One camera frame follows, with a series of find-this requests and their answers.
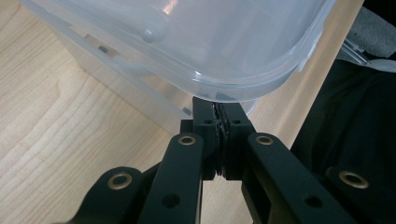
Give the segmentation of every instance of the wooden surface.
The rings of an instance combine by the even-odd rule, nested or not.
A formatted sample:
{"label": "wooden surface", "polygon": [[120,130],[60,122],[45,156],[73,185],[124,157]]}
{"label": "wooden surface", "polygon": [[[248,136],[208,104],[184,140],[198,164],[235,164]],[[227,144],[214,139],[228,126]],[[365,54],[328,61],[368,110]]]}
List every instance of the wooden surface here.
{"label": "wooden surface", "polygon": [[[291,146],[361,4],[337,1],[304,71],[250,115],[259,132]],[[70,219],[102,173],[148,169],[170,137],[82,71],[17,0],[0,0],[0,223]],[[240,183],[205,183],[202,223],[251,223]]]}

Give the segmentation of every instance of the clear plastic container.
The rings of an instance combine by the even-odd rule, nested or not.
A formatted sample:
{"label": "clear plastic container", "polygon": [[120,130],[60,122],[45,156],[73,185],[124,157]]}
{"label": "clear plastic container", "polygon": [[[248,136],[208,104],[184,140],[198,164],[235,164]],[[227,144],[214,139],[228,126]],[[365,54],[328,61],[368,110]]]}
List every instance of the clear plastic container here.
{"label": "clear plastic container", "polygon": [[79,48],[72,53],[87,71],[111,86],[103,72],[97,75],[101,69],[79,59],[81,54],[133,85],[112,90],[133,98],[117,88],[138,88],[179,119],[190,115],[190,105],[179,103],[192,95],[246,102],[251,109],[255,99],[304,67],[335,2],[21,1],[48,22],[66,46],[71,44],[69,49]]}

